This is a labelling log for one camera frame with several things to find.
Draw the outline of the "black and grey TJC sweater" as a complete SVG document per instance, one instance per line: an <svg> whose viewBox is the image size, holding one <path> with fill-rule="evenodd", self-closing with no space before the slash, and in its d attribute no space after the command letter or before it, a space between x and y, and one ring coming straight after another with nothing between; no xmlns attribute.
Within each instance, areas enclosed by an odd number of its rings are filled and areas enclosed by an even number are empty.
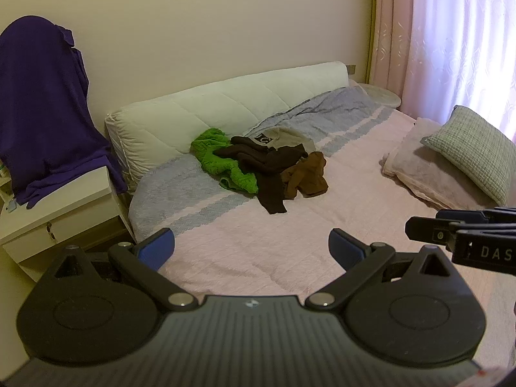
<svg viewBox="0 0 516 387"><path fill-rule="evenodd" d="M242 173L253 174L258 201L269 214L276 214L287 212L281 173L315 150L314 142L300 132L273 127L249 137L235 136L228 147L215 150L214 155L235 160Z"/></svg>

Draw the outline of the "white quilted headboard cushion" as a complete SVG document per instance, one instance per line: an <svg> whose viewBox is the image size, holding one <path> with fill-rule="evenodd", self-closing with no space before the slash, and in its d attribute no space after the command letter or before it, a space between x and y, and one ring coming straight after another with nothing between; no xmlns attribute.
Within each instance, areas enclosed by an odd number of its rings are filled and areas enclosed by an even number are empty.
<svg viewBox="0 0 516 387"><path fill-rule="evenodd" d="M273 114L349 86L340 61L248 74L131 103L108 114L106 129L129 191L150 170L189 152L208 128L243 135Z"/></svg>

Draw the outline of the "folded beige blanket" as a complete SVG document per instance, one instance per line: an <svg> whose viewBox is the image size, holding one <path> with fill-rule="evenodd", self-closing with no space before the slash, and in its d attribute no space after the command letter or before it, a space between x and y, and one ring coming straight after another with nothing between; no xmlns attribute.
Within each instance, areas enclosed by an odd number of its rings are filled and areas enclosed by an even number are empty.
<svg viewBox="0 0 516 387"><path fill-rule="evenodd" d="M382 174L395 177L418 198L439 209L482 210L496 203L443 155L421 139L441 126L419 118L402 142L382 159Z"/></svg>

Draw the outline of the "brown tights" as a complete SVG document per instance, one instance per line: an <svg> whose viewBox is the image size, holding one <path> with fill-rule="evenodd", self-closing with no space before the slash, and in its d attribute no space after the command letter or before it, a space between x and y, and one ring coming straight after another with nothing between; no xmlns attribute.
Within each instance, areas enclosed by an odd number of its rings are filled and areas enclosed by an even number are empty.
<svg viewBox="0 0 516 387"><path fill-rule="evenodd" d="M283 196L294 199L298 192L304 197L317 197L328 191L328 184L323 176L326 160L320 151L311 152L297 164L281 173Z"/></svg>

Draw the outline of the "white round side table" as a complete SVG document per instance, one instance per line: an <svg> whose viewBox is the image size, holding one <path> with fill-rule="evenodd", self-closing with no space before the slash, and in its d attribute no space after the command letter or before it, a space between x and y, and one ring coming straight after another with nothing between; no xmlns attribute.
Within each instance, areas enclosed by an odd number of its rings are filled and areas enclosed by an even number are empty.
<svg viewBox="0 0 516 387"><path fill-rule="evenodd" d="M359 86L373 101L383 106L397 109L402 104L402 99L397 94L387 89L366 83L359 83Z"/></svg>

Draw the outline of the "purple shirt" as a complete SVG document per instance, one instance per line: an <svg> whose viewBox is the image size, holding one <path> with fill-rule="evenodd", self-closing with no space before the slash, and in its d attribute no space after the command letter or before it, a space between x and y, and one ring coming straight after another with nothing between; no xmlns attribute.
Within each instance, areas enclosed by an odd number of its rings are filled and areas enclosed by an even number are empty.
<svg viewBox="0 0 516 387"><path fill-rule="evenodd" d="M89 80L69 29L39 16L1 34L1 161L18 204L30 209L89 171L105 167L127 190L108 140L87 105Z"/></svg>

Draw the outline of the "pink and blue bedspread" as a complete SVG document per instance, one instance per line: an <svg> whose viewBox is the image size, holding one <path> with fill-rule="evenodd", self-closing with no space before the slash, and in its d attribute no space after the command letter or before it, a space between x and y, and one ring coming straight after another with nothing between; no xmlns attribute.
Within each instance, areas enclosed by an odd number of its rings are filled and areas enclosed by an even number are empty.
<svg viewBox="0 0 516 387"><path fill-rule="evenodd" d="M271 214L254 197L228 191L193 155L151 170L129 207L138 239L162 228L175 236L163 276L198 297L283 295L300 299L343 273L328 250L339 228L365 242L417 252L406 221L435 209L381 172L383 158L414 128L414 119L372 102L360 89L321 94L259 125L292 128L323 153L328 191L297 196Z"/></svg>

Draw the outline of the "green knitted garment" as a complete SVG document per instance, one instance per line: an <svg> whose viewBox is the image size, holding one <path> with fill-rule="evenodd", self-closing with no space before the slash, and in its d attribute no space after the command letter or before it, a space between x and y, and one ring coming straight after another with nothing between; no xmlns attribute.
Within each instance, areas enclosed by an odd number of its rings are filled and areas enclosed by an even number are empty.
<svg viewBox="0 0 516 387"><path fill-rule="evenodd" d="M201 169L216 178L222 188L257 195L258 185L253 173L243 173L236 160L214 154L230 145L223 131L209 128L192 141L191 152L200 162Z"/></svg>

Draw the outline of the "white nightstand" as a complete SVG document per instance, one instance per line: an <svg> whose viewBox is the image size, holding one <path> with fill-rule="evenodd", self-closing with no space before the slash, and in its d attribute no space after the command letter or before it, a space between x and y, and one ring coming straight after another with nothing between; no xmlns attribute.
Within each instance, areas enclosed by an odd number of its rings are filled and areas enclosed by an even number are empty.
<svg viewBox="0 0 516 387"><path fill-rule="evenodd" d="M63 247L88 250L119 237L135 240L127 207L105 167L64 185L31 209L5 206L1 214L1 247L34 281Z"/></svg>

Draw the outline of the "green checked pillow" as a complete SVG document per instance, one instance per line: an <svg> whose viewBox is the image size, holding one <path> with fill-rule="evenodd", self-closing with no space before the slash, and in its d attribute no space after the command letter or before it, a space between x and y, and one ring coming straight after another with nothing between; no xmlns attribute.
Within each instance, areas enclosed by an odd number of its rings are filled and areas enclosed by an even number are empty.
<svg viewBox="0 0 516 387"><path fill-rule="evenodd" d="M450 119L421 144L465 173L498 206L511 191L515 145L469 107L455 106Z"/></svg>

